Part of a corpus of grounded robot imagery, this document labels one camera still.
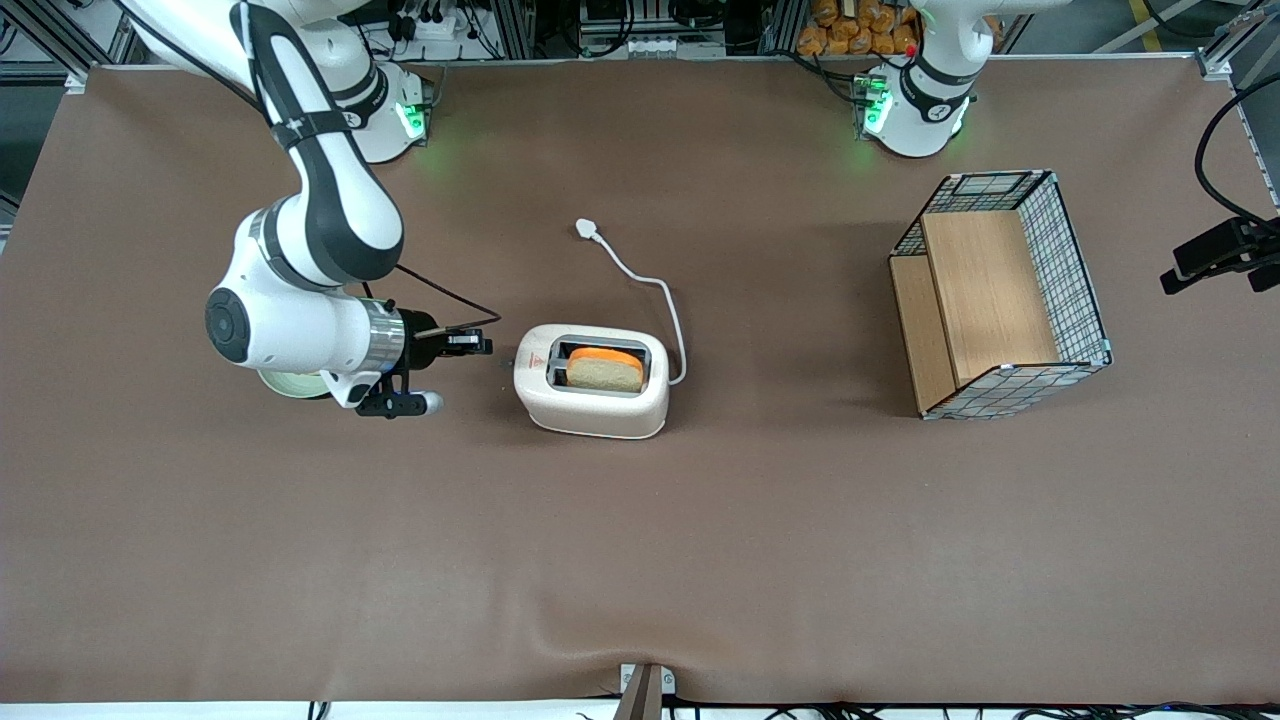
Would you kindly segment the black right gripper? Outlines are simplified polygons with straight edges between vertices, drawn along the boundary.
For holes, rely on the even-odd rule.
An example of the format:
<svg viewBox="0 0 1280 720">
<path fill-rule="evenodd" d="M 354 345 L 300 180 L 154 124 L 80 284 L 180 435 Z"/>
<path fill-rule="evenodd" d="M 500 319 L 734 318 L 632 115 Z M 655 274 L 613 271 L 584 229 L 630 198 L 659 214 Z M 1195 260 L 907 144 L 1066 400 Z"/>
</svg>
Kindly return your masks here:
<svg viewBox="0 0 1280 720">
<path fill-rule="evenodd" d="M 404 343 L 399 356 L 399 370 L 421 372 L 430 366 L 442 351 L 452 357 L 493 355 L 493 342 L 483 331 L 451 332 L 439 325 L 429 313 L 401 309 Z"/>
</svg>

